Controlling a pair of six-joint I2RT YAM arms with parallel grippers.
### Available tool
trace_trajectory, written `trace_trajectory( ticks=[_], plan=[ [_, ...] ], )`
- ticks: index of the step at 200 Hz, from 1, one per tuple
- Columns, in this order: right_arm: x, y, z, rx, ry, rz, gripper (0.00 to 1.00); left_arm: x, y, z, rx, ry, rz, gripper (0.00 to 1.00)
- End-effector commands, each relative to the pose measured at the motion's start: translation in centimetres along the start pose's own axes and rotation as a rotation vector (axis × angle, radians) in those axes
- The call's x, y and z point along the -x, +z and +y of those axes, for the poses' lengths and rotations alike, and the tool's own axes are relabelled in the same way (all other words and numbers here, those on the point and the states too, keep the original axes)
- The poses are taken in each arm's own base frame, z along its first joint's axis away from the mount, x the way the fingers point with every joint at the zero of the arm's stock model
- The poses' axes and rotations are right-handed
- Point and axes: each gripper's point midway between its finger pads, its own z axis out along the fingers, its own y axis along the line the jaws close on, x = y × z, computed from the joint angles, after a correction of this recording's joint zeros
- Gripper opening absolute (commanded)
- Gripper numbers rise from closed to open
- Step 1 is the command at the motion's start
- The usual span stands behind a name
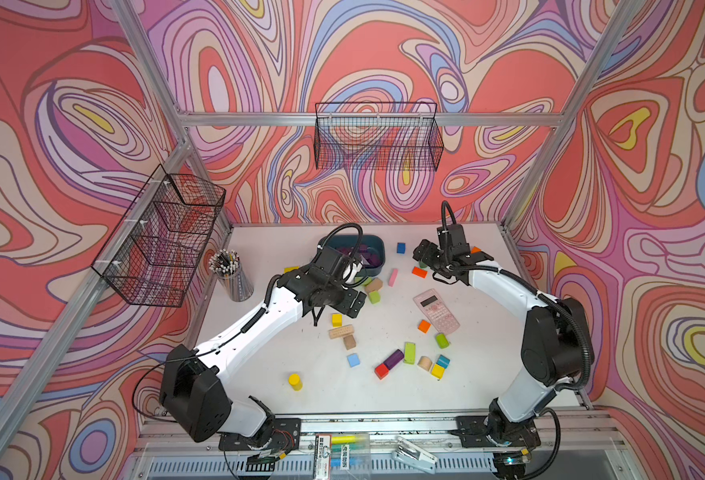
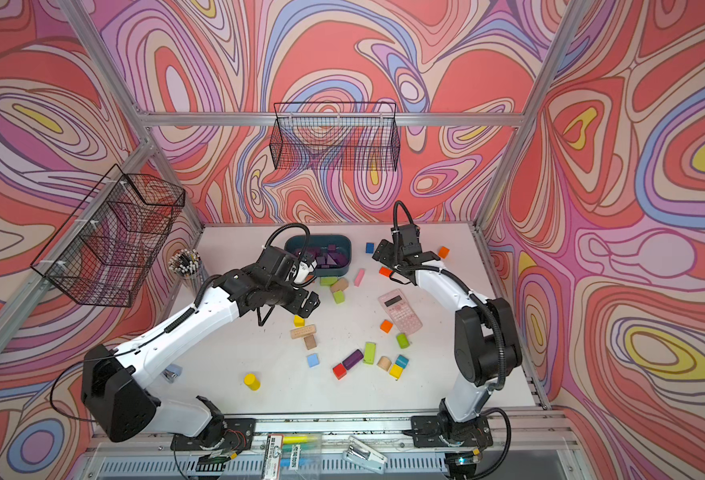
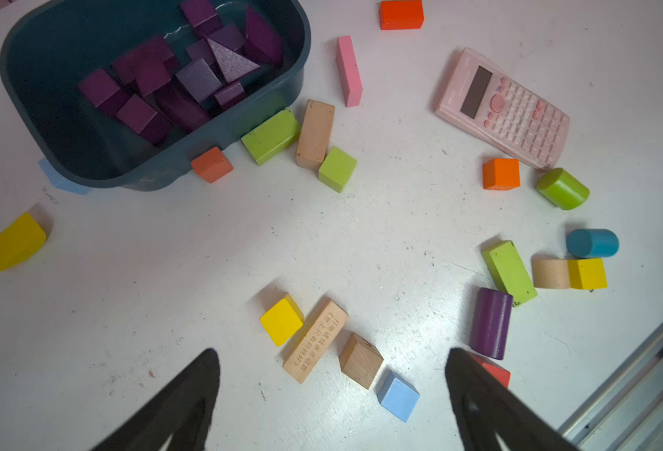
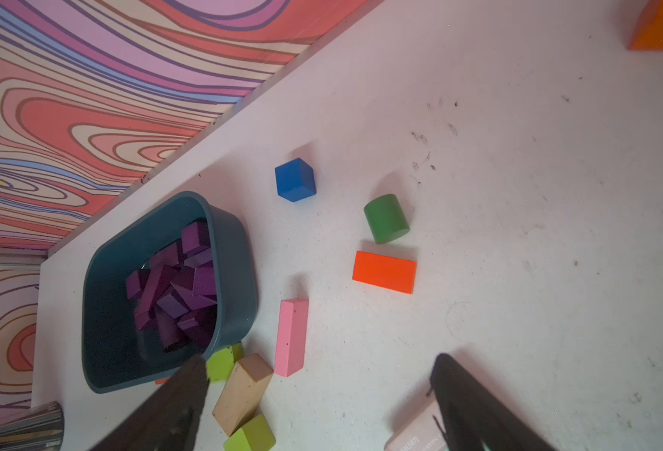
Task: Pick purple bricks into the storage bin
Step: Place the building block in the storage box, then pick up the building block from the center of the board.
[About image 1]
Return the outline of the purple wooden brick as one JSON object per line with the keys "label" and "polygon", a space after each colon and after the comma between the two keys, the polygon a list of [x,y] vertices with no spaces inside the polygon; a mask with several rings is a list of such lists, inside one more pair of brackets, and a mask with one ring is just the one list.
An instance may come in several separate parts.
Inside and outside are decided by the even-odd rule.
{"label": "purple wooden brick", "polygon": [[364,260],[364,264],[370,268],[378,268],[378,267],[382,266],[382,260],[378,255],[374,255],[374,254],[364,255],[363,260]]}

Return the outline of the purple long brick front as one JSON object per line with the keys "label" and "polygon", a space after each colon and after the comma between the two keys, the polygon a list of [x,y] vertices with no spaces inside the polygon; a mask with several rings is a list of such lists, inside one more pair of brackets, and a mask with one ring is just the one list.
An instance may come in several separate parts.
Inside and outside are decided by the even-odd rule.
{"label": "purple long brick front", "polygon": [[404,360],[404,353],[400,349],[396,349],[386,360],[384,360],[383,364],[386,366],[388,370],[392,370],[395,366],[398,366],[400,362]]}

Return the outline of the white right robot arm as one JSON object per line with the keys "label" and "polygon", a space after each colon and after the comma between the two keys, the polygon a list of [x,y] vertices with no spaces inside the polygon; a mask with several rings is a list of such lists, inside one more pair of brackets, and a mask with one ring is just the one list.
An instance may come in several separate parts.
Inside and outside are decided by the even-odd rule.
{"label": "white right robot arm", "polygon": [[508,423],[538,416],[562,391],[590,380],[594,351],[585,311],[574,299],[544,293],[480,251],[473,253],[463,227],[437,230],[438,242],[421,240],[413,259],[443,283],[462,283],[488,295],[523,323],[522,368],[490,410]]}

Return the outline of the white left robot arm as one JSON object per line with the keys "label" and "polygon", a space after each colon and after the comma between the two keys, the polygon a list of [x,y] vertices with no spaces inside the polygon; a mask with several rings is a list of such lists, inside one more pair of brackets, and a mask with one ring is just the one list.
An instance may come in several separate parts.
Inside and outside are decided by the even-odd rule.
{"label": "white left robot arm", "polygon": [[302,317],[326,307],[356,317],[366,298],[354,282],[362,269],[358,253],[320,246],[310,263],[272,277],[262,303],[224,332],[194,349],[180,345],[168,354],[162,407],[195,442],[218,433],[266,442],[272,412],[254,396],[229,394],[226,385],[260,348]]}

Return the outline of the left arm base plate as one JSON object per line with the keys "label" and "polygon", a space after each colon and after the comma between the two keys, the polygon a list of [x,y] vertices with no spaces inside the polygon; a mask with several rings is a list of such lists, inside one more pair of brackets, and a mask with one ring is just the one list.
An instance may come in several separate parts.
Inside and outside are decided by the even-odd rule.
{"label": "left arm base plate", "polygon": [[278,417],[268,420],[252,437],[234,433],[220,435],[218,449],[223,452],[290,453],[300,447],[300,434],[300,418]]}

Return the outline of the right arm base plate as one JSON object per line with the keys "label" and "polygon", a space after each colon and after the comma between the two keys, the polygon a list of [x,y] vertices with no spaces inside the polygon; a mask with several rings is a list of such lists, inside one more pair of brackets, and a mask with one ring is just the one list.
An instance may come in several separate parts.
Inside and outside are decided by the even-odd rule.
{"label": "right arm base plate", "polygon": [[541,445],[532,419],[509,422],[500,414],[457,416],[456,428],[450,433],[459,438],[464,448],[503,448],[534,450]]}

